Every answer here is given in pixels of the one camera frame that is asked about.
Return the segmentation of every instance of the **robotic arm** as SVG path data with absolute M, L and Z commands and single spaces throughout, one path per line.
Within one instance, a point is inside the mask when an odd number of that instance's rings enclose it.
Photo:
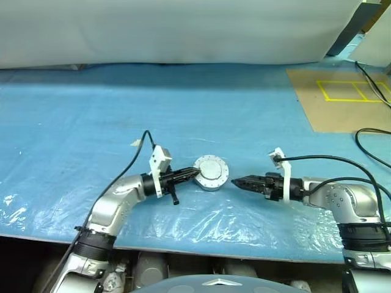
M 109 265 L 114 242 L 132 208 L 147 196 L 171 194 L 179 204 L 175 185 L 189 181 L 200 172 L 197 168 L 172 171 L 167 149 L 156 145 L 150 159 L 151 173 L 119 179 L 92 208 L 86 227 L 67 258 L 51 293 L 102 293 L 103 277 Z
M 290 178 L 290 173 L 288 178 L 278 173 L 250 175 L 234 179 L 232 183 L 241 189 L 261 193 L 269 200 L 279 201 L 286 198 L 286 180 L 289 182 L 289 200 L 332 211 L 344 247 L 343 257 L 350 267 L 343 277 L 345 292 L 389 292 L 391 246 L 382 228 L 374 192 L 360 184 L 335 183 L 315 190 L 325 179 Z

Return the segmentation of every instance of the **silver circular object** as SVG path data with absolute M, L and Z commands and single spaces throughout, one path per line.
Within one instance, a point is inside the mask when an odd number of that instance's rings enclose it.
M 228 166 L 219 157 L 208 154 L 194 163 L 201 172 L 194 178 L 202 189 L 207 191 L 218 190 L 228 180 Z

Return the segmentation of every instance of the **brown cardboard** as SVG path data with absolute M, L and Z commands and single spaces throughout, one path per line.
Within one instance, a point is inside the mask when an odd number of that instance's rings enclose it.
M 391 108 L 373 93 L 357 72 L 287 70 L 304 112 L 316 132 L 354 132 L 371 127 L 391 131 Z M 384 74 L 371 74 L 391 101 Z

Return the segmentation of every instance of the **black cable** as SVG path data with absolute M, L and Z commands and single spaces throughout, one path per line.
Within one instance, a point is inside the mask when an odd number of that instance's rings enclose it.
M 379 89 L 378 85 L 375 83 L 375 81 L 371 78 L 371 76 L 365 71 L 364 68 L 361 67 L 361 65 L 356 61 L 355 62 L 356 66 L 363 72 L 363 74 L 369 79 L 369 81 L 371 82 L 371 84 L 373 85 L 373 87 L 378 91 L 378 93 L 380 94 L 380 97 L 382 98 L 383 101 L 385 101 L 387 103 L 387 105 L 391 108 L 391 106 L 389 105 L 389 101 L 386 99 L 386 97 L 384 96 L 384 94 L 382 93 L 382 91 Z
M 383 202 L 381 199 L 381 194 L 380 194 L 380 189 L 378 186 L 378 183 L 376 182 L 375 178 L 373 175 L 363 166 L 360 164 L 346 159 L 344 157 L 335 157 L 335 156 L 328 156 L 328 155 L 323 155 L 323 154 L 316 154 L 316 155 L 310 155 L 310 156 L 299 156 L 299 157 L 275 157 L 274 160 L 276 162 L 282 162 L 282 161 L 298 161 L 298 160 L 306 160 L 306 159 L 328 159 L 328 160 L 335 160 L 335 161 L 340 161 L 340 162 L 345 162 L 348 164 L 351 164 L 359 169 L 361 169 L 370 179 L 371 184 L 373 185 L 373 188 L 375 189 L 375 194 L 376 198 L 378 199 L 378 209 L 379 209 L 379 216 L 380 216 L 380 221 L 383 224 L 383 230 L 384 230 L 384 235 L 386 236 L 387 241 L 391 241 L 390 234 L 387 229 L 387 223 L 386 223 L 386 218 L 384 217 L 384 210 L 383 210 Z
M 360 181 L 360 182 L 365 182 L 365 183 L 369 183 L 371 184 L 372 182 L 368 179 L 363 179 L 363 178 L 358 178 L 358 177 L 338 177 L 338 178 L 332 178 L 332 179 L 328 179 L 328 180 L 325 180 L 323 181 L 322 183 L 320 183 L 319 185 L 317 185 L 314 189 L 312 189 L 310 191 L 310 195 L 311 194 L 314 194 L 315 192 L 317 192 L 319 189 L 321 189 L 323 186 L 325 186 L 326 184 L 329 184 L 329 183 L 332 183 L 332 182 L 337 182 L 337 181 L 346 181 L 346 180 L 350 180 L 350 181 Z M 382 185 L 380 185 L 378 183 L 378 187 L 388 196 L 388 198 L 391 200 L 391 193 Z
M 110 183 L 109 185 L 106 186 L 105 189 L 103 189 L 102 193 L 99 195 L 99 197 L 95 200 L 95 202 L 93 203 L 86 219 L 84 220 L 84 223 L 83 223 L 83 226 L 82 228 L 78 231 L 76 237 L 72 240 L 71 244 L 69 245 L 67 251 L 64 253 L 63 257 L 61 258 L 61 260 L 59 261 L 58 265 L 56 266 L 56 268 L 54 269 L 54 271 L 51 273 L 51 275 L 49 276 L 48 280 L 46 281 L 45 285 L 42 287 L 41 289 L 41 293 L 45 293 L 45 291 L 47 290 L 48 286 L 51 284 L 52 282 L 52 279 L 54 278 L 54 276 L 57 275 L 58 273 L 58 270 L 64 265 L 64 262 L 68 259 L 71 251 L 73 250 L 73 247 L 75 246 L 76 242 L 79 240 L 79 237 L 80 237 L 80 234 L 83 230 L 83 228 L 85 228 L 88 224 L 88 220 L 91 216 L 91 213 L 92 213 L 92 209 L 93 209 L 93 206 L 95 205 L 95 203 L 97 203 L 97 201 L 110 189 L 111 186 L 113 186 L 131 167 L 132 165 L 134 164 L 134 162 L 136 161 L 136 159 L 138 158 L 139 154 L 140 154 L 140 151 L 141 151 L 141 148 L 142 148 L 142 145 L 144 144 L 144 139 L 145 139 L 145 136 L 148 134 L 149 136 L 149 139 L 151 141 L 151 144 L 152 144 L 152 148 L 155 147 L 155 142 L 153 141 L 152 139 L 152 135 L 151 133 L 149 132 L 149 130 L 146 130 L 144 131 L 141 139 L 140 139 L 140 143 L 139 143 L 139 147 L 137 148 L 137 151 L 136 151 L 136 154 L 134 154 L 133 158 L 132 158 L 132 161 L 130 161 L 130 163 L 125 167 L 125 169 L 122 170 L 121 173 L 119 173 Z
M 378 128 L 361 128 L 356 132 L 354 135 L 354 140 L 356 141 L 356 145 L 359 147 L 360 150 L 362 150 L 367 156 L 370 156 L 372 159 L 378 161 L 379 163 L 382 163 L 383 165 L 387 166 L 388 168 L 391 168 L 391 164 L 387 163 L 386 161 L 383 161 L 382 159 L 376 157 L 375 155 L 371 154 L 369 151 L 367 151 L 360 143 L 359 136 L 361 132 L 375 132 L 375 133 L 383 133 L 383 134 L 389 134 L 391 135 L 390 131 L 386 131 L 383 129 Z

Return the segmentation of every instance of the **white backdrop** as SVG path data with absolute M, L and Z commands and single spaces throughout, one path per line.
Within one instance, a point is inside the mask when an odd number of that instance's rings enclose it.
M 360 0 L 0 0 L 0 68 L 321 60 Z

